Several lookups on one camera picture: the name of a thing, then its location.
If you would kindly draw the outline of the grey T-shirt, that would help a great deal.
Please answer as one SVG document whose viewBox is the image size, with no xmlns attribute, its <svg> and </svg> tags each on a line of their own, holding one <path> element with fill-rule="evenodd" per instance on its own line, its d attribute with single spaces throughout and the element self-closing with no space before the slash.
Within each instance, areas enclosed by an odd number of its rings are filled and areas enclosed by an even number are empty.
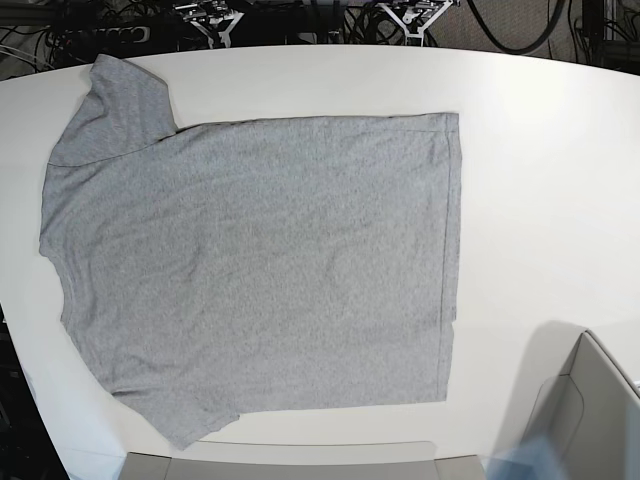
<svg viewBox="0 0 640 480">
<path fill-rule="evenodd" d="M 179 129 L 111 56 L 52 150 L 40 252 L 99 384 L 186 448 L 244 414 L 441 402 L 459 117 Z"/>
</svg>

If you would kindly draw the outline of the grey bin bottom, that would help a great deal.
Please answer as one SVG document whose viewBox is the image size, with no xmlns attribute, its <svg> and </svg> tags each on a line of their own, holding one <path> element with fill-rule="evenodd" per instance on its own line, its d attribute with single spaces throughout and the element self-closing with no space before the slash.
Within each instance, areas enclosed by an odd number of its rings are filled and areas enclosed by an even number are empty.
<svg viewBox="0 0 640 480">
<path fill-rule="evenodd" d="M 268 445 L 200 441 L 171 455 L 127 454 L 121 479 L 484 479 L 475 455 L 430 442 Z"/>
</svg>

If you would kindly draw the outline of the grey bin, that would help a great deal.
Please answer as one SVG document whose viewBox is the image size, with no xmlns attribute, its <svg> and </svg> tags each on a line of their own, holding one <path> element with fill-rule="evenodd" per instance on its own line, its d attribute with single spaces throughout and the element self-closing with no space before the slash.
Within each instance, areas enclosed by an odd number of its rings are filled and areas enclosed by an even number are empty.
<svg viewBox="0 0 640 480">
<path fill-rule="evenodd" d="M 541 387 L 523 443 L 540 452 L 540 479 L 639 477 L 639 389 L 592 332 Z"/>
<path fill-rule="evenodd" d="M 475 455 L 430 442 L 268 445 L 200 441 L 171 455 L 127 454 L 121 479 L 484 479 Z"/>
</svg>

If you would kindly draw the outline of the black power strip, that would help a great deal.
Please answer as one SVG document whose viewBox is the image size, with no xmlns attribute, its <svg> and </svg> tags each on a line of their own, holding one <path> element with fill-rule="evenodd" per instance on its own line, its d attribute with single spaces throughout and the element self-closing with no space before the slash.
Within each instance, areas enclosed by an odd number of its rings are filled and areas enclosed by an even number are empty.
<svg viewBox="0 0 640 480">
<path fill-rule="evenodd" d="M 65 35 L 76 41 L 87 41 L 96 44 L 142 44 L 150 40 L 151 28 L 148 26 L 134 25 L 89 30 L 68 30 L 65 32 Z"/>
</svg>

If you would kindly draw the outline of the grey bin right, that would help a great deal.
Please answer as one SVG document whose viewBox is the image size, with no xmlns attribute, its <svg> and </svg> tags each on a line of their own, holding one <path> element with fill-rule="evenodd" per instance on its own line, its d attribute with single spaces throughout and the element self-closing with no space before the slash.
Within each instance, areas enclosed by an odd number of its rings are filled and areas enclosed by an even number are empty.
<svg viewBox="0 0 640 480">
<path fill-rule="evenodd" d="M 540 452 L 540 479 L 639 477 L 639 389 L 592 332 L 541 387 L 523 443 Z"/>
</svg>

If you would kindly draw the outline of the blue cloth in bin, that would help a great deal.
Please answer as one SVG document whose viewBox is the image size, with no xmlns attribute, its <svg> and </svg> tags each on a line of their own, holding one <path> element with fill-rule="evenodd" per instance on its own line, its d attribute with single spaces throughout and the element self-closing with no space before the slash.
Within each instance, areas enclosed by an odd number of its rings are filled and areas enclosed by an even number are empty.
<svg viewBox="0 0 640 480">
<path fill-rule="evenodd" d="M 485 475 L 494 480 L 556 480 L 566 479 L 551 443 L 537 436 L 486 462 Z"/>
</svg>

